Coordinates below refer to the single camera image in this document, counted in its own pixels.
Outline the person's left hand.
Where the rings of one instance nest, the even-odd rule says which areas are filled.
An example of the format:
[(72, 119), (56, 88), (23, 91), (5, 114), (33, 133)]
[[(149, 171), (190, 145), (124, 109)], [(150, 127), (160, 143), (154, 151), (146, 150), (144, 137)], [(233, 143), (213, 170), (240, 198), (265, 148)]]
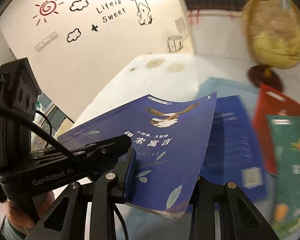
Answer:
[[(39, 218), (44, 215), (54, 200), (54, 193), (52, 191), (47, 192), (42, 204), (37, 207)], [(26, 213), (24, 213), (17, 204), (10, 200), (4, 201), (2, 206), (7, 219), (14, 228), (25, 235), (28, 235), (31, 229), (35, 226), (34, 221)]]

